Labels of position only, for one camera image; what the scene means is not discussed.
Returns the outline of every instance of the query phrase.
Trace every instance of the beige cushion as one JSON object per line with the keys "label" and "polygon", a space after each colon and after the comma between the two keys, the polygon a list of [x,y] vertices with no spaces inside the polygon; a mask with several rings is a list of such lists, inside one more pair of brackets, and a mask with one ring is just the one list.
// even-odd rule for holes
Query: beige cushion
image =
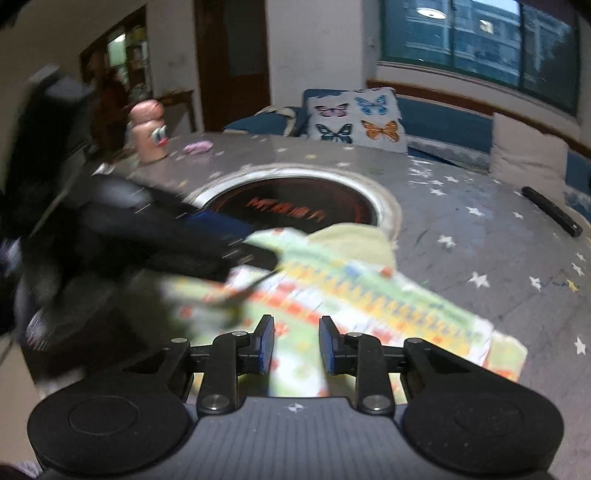
{"label": "beige cushion", "polygon": [[568,151],[561,138],[495,113],[491,149],[494,178],[519,189],[532,187],[562,205]]}

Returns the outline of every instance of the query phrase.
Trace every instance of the white pillow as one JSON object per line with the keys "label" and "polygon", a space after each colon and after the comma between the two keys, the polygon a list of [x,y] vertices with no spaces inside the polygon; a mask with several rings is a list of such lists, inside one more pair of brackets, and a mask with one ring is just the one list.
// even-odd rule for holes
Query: white pillow
{"label": "white pillow", "polygon": [[398,102],[389,87],[310,98],[308,113],[308,134],[313,140],[408,153]]}
{"label": "white pillow", "polygon": [[494,114],[491,175],[517,188],[529,186],[564,203],[569,147],[564,140],[542,134],[520,121]]}

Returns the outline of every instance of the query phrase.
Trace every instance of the wooden door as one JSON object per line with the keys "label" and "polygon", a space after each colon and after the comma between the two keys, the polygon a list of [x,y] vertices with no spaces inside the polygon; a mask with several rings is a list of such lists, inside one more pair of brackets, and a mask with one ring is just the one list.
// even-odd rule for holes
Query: wooden door
{"label": "wooden door", "polygon": [[206,130],[268,106],[265,0],[195,0],[195,27]]}

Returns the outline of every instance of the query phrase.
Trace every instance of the butterfly pillow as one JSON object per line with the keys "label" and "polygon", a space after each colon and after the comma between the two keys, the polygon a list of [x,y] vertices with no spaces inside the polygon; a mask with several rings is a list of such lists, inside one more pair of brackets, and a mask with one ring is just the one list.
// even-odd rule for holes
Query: butterfly pillow
{"label": "butterfly pillow", "polygon": [[402,115],[391,88],[354,90],[343,97],[350,103],[351,140],[355,145],[408,153]]}
{"label": "butterfly pillow", "polygon": [[351,144],[351,105],[343,95],[308,98],[308,135],[312,140]]}

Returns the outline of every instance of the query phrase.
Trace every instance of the butterfly print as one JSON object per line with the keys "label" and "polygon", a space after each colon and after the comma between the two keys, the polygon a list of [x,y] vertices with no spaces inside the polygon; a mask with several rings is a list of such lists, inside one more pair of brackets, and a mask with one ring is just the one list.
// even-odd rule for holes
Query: butterfly print
{"label": "butterfly print", "polygon": [[372,122],[361,120],[361,124],[365,128],[366,135],[372,140],[377,140],[381,135],[388,137],[393,142],[400,140],[398,135],[398,124],[394,121],[388,122],[383,128],[374,125]]}
{"label": "butterfly print", "polygon": [[322,124],[316,124],[316,128],[320,132],[321,140],[332,140],[335,142],[341,141],[343,143],[353,143],[353,141],[351,140],[353,124],[344,124],[337,133],[334,133],[330,128]]}
{"label": "butterfly print", "polygon": [[319,105],[314,108],[318,110],[318,113],[322,116],[345,116],[347,115],[348,106],[348,103],[341,103],[335,107]]}
{"label": "butterfly print", "polygon": [[361,108],[361,111],[365,113],[365,115],[372,115],[373,108],[375,108],[380,115],[386,115],[386,113],[388,113],[388,101],[385,95],[380,95],[377,97],[375,99],[375,103],[372,103],[369,100],[361,97],[355,97],[355,101],[357,102],[357,105],[359,105],[359,108]]}

